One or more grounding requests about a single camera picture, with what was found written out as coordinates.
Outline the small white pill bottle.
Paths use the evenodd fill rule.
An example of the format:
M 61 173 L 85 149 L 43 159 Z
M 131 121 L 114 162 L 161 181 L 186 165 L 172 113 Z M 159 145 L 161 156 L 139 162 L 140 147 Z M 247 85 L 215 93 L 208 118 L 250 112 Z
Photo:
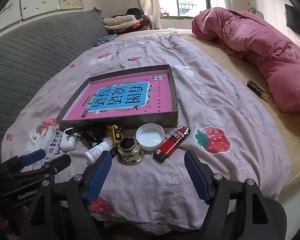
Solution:
M 104 151 L 110 151 L 111 148 L 112 146 L 110 144 L 108 144 L 106 141 L 103 141 L 102 143 L 89 149 L 87 152 L 84 153 L 87 159 L 87 163 L 89 165 L 95 163 Z

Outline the white earbuds case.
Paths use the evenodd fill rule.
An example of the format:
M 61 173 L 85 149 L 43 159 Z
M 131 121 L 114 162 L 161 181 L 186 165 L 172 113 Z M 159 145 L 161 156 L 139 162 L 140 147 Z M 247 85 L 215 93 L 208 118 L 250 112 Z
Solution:
M 75 149 L 77 143 L 77 135 L 76 129 L 71 127 L 64 130 L 60 148 L 63 152 L 70 152 Z

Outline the black yellow digital watch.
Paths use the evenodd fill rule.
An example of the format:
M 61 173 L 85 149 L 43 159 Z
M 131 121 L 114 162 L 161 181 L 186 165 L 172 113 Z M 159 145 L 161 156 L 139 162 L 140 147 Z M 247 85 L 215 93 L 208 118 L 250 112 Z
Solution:
M 77 133 L 81 143 L 88 149 L 106 142 L 109 147 L 108 151 L 112 152 L 123 140 L 123 131 L 117 125 L 84 125 L 78 129 Z

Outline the red black lighter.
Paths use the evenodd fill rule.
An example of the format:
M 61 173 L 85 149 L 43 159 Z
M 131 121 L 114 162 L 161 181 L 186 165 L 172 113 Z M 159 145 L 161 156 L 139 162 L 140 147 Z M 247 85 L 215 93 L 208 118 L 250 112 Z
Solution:
M 163 163 L 167 158 L 169 158 L 180 144 L 187 138 L 190 134 L 190 129 L 185 126 L 180 126 L 153 154 L 153 158 Z

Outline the white plastic jar lid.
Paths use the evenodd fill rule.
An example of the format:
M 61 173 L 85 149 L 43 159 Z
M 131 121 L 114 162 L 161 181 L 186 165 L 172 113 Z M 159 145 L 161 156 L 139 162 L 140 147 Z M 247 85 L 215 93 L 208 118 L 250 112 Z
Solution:
M 135 138 L 143 150 L 153 152 L 162 145 L 165 139 L 165 131 L 155 123 L 144 124 L 136 131 Z

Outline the pink strawberry print blanket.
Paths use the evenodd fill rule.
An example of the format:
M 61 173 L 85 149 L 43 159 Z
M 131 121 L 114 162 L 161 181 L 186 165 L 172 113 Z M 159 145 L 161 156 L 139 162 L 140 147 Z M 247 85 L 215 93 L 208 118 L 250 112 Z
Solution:
M 90 77 L 119 71 L 138 74 L 120 80 L 96 81 L 73 106 L 66 104 Z M 7 130 L 1 156 L 37 149 L 47 159 L 61 155 L 65 121 L 116 124 L 127 135 L 155 123 L 172 135 L 178 126 L 190 133 L 163 163 L 146 154 L 127 166 L 115 157 L 99 204 L 99 220 L 131 222 L 162 235 L 201 227 L 207 205 L 198 197 L 184 164 L 192 150 L 214 172 L 227 179 L 256 181 L 261 192 L 276 198 L 290 172 L 290 159 L 277 125 L 249 90 L 197 46 L 170 33 L 110 42 L 90 49 L 44 84 Z

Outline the grey shallow cardboard box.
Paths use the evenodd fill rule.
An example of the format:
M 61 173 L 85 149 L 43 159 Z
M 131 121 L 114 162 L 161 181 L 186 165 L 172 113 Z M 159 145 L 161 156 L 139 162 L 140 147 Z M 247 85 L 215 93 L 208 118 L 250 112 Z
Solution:
M 170 65 L 111 72 L 86 79 L 56 118 L 61 129 L 88 124 L 137 129 L 176 127 L 178 103 Z

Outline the pink Chinese workbook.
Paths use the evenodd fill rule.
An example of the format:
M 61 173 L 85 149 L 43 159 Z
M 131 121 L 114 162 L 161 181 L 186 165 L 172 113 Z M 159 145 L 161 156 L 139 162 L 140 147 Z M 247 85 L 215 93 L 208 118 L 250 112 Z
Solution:
M 172 110 L 168 74 L 126 75 L 115 80 L 89 83 L 63 120 L 101 119 Z

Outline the grey quilted headboard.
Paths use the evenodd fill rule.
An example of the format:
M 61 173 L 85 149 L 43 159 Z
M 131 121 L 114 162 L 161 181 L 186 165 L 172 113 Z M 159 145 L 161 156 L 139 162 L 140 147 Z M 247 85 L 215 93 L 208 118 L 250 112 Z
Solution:
M 22 25 L 0 37 L 0 162 L 8 128 L 38 90 L 107 34 L 102 11 L 70 12 Z

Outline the beige bed sheet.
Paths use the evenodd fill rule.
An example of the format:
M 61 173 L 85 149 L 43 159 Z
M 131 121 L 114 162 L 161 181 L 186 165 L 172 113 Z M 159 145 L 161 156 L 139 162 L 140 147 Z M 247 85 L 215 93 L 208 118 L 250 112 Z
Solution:
M 200 50 L 205 52 L 209 57 L 216 61 L 221 67 L 232 74 L 240 83 L 246 85 L 249 80 L 259 85 L 267 94 L 270 94 L 268 85 L 265 79 L 259 73 L 258 69 L 253 65 L 239 60 L 227 54 L 220 44 L 215 41 L 205 41 L 197 38 L 190 29 L 160 29 L 160 30 L 145 30 L 133 33 L 120 35 L 118 40 L 127 40 L 138 37 L 149 37 L 154 35 L 164 35 L 171 32 L 178 33 L 181 38 L 191 42 Z M 269 101 L 265 102 L 258 99 L 264 108 L 275 121 L 285 146 L 290 157 L 290 175 L 282 191 L 287 191 L 289 188 L 300 182 L 300 113 L 281 112 L 275 105 L 271 95 Z

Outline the dark patterned cloth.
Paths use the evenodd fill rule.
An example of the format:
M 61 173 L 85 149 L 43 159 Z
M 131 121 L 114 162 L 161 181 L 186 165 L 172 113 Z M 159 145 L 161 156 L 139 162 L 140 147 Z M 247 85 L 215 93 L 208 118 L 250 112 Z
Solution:
M 100 45 L 114 41 L 116 38 L 117 38 L 116 34 L 106 35 L 104 37 L 98 38 L 94 41 L 94 47 L 98 47 Z

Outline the rose pink quilt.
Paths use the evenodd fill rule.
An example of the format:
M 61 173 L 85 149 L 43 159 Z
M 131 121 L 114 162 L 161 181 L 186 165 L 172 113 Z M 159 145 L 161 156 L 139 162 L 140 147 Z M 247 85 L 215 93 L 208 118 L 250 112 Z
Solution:
M 192 32 L 255 65 L 277 108 L 300 113 L 300 48 L 288 37 L 254 14 L 219 7 L 195 16 Z

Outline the stack of folded clothes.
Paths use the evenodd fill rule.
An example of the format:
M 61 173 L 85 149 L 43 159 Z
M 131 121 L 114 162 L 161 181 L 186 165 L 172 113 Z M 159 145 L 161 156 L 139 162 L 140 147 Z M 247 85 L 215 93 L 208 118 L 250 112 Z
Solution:
M 129 8 L 125 15 L 104 18 L 103 25 L 110 34 L 126 34 L 151 29 L 149 19 L 139 8 Z

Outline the cream curtain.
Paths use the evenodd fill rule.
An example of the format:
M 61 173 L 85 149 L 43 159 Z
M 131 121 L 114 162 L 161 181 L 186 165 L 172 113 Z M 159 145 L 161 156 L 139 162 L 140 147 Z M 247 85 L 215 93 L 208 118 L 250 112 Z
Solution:
M 149 19 L 152 29 L 161 29 L 159 0 L 139 0 L 144 15 Z

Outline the wall mounted black television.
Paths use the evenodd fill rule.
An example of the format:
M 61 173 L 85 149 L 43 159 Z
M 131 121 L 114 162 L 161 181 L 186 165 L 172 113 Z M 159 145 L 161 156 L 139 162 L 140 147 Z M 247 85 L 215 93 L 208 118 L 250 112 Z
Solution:
M 291 5 L 285 4 L 287 27 L 300 35 L 300 14 Z

